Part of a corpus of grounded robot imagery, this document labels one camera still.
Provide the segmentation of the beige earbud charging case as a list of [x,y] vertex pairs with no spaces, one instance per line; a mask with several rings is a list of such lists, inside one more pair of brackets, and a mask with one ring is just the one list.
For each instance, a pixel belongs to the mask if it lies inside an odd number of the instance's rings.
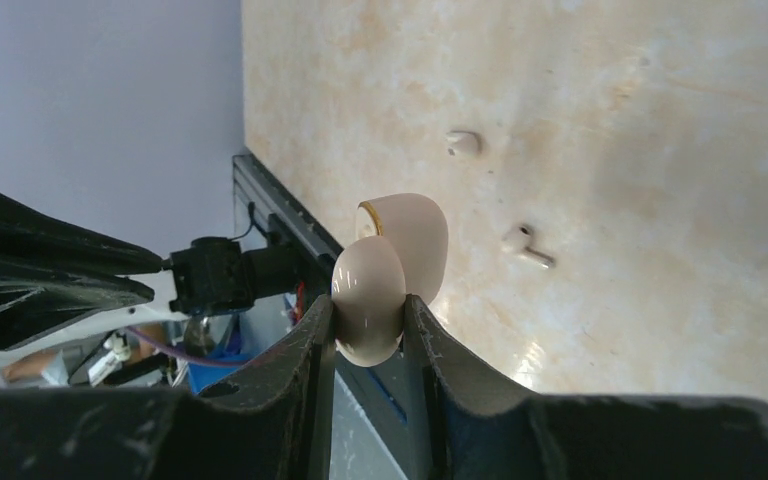
[[441,207],[417,193],[359,203],[355,241],[338,256],[331,279],[336,346],[353,365],[387,361],[404,331],[408,295],[425,302],[443,283],[449,230]]

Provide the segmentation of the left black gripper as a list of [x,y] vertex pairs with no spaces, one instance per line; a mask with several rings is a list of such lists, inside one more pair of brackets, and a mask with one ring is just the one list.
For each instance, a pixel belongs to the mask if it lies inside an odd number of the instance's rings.
[[0,193],[0,351],[96,313],[145,304],[136,281],[162,259],[137,245],[46,216]]

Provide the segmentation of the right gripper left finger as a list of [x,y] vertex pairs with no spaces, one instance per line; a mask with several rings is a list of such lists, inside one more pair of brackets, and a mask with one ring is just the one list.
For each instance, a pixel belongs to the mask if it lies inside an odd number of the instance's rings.
[[325,479],[333,304],[199,395],[180,388],[0,390],[0,479]]

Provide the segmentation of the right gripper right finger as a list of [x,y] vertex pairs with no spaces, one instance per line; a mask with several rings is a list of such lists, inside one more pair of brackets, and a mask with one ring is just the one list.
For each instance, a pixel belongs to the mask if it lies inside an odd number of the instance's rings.
[[550,395],[455,340],[415,295],[403,351],[412,479],[768,479],[768,403]]

